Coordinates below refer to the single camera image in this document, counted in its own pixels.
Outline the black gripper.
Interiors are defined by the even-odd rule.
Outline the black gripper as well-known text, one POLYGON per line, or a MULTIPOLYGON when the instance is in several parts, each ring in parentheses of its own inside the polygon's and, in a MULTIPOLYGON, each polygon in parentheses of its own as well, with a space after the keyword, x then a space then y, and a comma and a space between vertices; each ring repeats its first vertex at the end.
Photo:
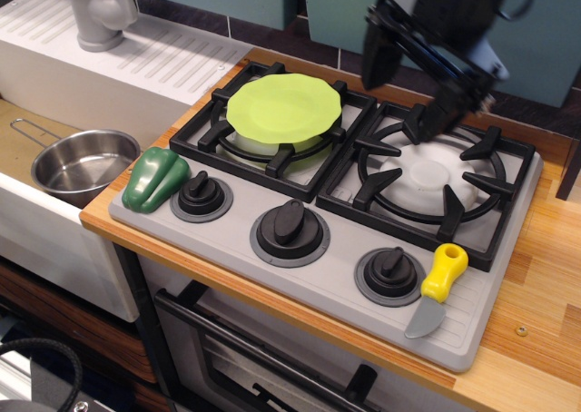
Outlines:
POLYGON ((487 33, 504 0, 376 0, 368 9, 361 81, 389 83, 408 57, 439 85, 419 120, 431 141, 468 112, 482 110, 493 86, 508 78, 487 33))

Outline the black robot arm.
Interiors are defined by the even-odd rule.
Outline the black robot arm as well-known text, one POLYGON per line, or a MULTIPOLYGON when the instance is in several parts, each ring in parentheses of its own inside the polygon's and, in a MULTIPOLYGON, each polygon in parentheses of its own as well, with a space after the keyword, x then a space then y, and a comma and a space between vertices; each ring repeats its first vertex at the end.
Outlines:
POLYGON ((580 0, 376 0, 361 79, 389 82, 407 57, 437 84, 411 124, 427 142, 503 91, 559 105, 580 67, 580 0))

